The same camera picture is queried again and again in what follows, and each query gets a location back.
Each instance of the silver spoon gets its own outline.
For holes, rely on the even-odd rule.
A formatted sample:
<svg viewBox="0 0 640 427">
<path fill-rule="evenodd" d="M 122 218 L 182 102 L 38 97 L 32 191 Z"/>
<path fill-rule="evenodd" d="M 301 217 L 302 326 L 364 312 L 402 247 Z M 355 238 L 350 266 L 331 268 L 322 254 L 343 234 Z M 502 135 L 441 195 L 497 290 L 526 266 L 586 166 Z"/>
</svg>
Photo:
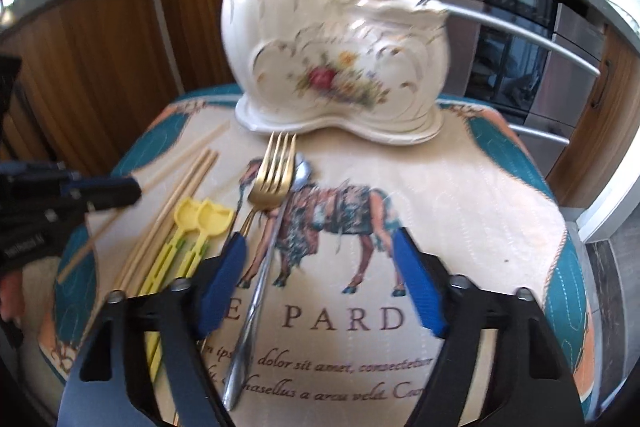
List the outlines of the silver spoon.
<svg viewBox="0 0 640 427">
<path fill-rule="evenodd" d="M 226 371 L 226 384 L 225 390 L 222 395 L 222 402 L 228 411 L 233 410 L 238 404 L 240 395 L 242 394 L 242 387 L 246 376 L 249 374 L 249 368 L 254 359 L 254 347 L 255 337 L 258 332 L 258 320 L 260 319 L 260 306 L 262 304 L 262 296 L 264 294 L 264 288 L 267 282 L 267 276 L 271 267 L 271 261 L 273 260 L 273 251 L 275 250 L 276 240 L 278 238 L 278 231 L 282 225 L 284 218 L 284 210 L 289 201 L 290 195 L 293 192 L 298 192 L 300 188 L 304 187 L 311 177 L 311 164 L 305 160 L 304 156 L 300 153 L 296 154 L 296 173 L 289 191 L 289 196 L 280 207 L 278 217 L 276 219 L 273 232 L 269 240 L 269 246 L 267 252 L 260 265 L 260 271 L 258 272 L 258 281 L 255 286 L 254 296 L 249 303 L 249 311 L 246 314 L 244 324 L 240 330 L 238 336 L 238 342 L 236 343 L 236 349 L 234 349 L 233 356 L 231 357 L 231 363 Z"/>
</svg>

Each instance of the vase base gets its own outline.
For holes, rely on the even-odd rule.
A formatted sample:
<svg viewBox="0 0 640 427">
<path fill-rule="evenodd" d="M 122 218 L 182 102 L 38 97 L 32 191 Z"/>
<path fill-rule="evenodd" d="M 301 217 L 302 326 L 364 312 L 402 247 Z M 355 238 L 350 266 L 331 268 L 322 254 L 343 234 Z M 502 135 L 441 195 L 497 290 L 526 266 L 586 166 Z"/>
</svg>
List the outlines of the vase base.
<svg viewBox="0 0 640 427">
<path fill-rule="evenodd" d="M 434 104 L 429 110 L 424 123 L 410 132 L 372 129 L 360 122 L 350 120 L 343 116 L 319 116 L 295 123 L 275 123 L 266 120 L 260 112 L 253 107 L 249 97 L 245 94 L 236 105 L 236 120 L 249 131 L 259 134 L 271 134 L 272 132 L 304 134 L 325 127 L 337 127 L 372 142 L 406 146 L 424 143 L 437 136 L 442 129 L 444 116 L 438 105 Z"/>
</svg>

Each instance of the stainless steel appliance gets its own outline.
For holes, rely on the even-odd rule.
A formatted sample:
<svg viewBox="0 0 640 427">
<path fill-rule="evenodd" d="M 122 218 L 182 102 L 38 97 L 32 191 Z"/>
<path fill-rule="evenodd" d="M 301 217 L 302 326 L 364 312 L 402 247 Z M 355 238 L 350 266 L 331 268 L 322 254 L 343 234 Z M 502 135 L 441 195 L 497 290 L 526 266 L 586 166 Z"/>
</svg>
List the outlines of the stainless steel appliance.
<svg viewBox="0 0 640 427">
<path fill-rule="evenodd" d="M 440 1 L 450 11 L 444 93 L 499 110 L 546 176 L 588 101 L 604 36 L 556 0 Z"/>
</svg>

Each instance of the cloth placemat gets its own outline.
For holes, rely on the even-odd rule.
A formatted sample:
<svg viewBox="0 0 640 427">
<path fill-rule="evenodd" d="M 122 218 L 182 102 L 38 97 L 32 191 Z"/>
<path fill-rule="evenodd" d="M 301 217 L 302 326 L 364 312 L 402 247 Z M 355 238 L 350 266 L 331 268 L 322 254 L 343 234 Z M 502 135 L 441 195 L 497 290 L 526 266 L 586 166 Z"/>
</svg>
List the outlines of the cloth placemat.
<svg viewBox="0 0 640 427">
<path fill-rule="evenodd" d="M 229 121 L 228 131 L 210 144 L 220 157 L 195 198 L 236 208 L 255 173 L 252 160 L 266 147 L 265 137 L 236 123 L 239 94 L 236 86 L 225 86 L 181 97 L 114 174 L 134 172 L 144 184 L 204 132 Z M 594 373 L 591 314 L 577 254 L 553 195 L 497 112 L 466 100 L 439 103 L 443 129 L 420 145 L 383 146 L 335 129 L 299 137 L 314 175 L 289 205 L 280 232 L 254 366 L 232 412 L 239 427 L 320 426 L 327 419 L 336 427 L 404 425 L 441 341 L 420 327 L 391 260 L 390 234 L 400 226 L 410 230 L 422 251 L 482 288 L 512 293 L 529 287 L 543 305 L 587 410 Z M 93 254 L 55 285 L 40 347 L 62 378 L 92 314 L 186 164 L 127 210 Z M 248 211 L 245 203 L 238 223 Z M 76 230 L 59 269 L 107 217 L 92 216 Z M 246 270 L 265 219 L 250 234 Z M 188 243 L 194 240 L 190 236 Z M 222 241 L 213 240 L 208 255 L 217 253 Z M 207 344 L 207 367 L 219 390 L 255 286 L 245 275 L 223 326 Z M 164 372 L 156 392 L 164 419 L 171 422 L 174 406 Z M 482 396 L 474 398 L 481 403 Z"/>
</svg>

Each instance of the finger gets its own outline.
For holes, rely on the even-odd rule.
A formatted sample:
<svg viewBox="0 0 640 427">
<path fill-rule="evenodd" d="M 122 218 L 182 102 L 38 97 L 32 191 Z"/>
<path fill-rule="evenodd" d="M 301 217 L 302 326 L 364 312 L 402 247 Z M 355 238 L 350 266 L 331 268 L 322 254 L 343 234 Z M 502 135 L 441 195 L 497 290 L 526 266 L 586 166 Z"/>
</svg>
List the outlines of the finger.
<svg viewBox="0 0 640 427">
<path fill-rule="evenodd" d="M 9 321 L 23 314 L 22 270 L 18 270 L 0 279 L 0 317 L 4 321 Z"/>
</svg>

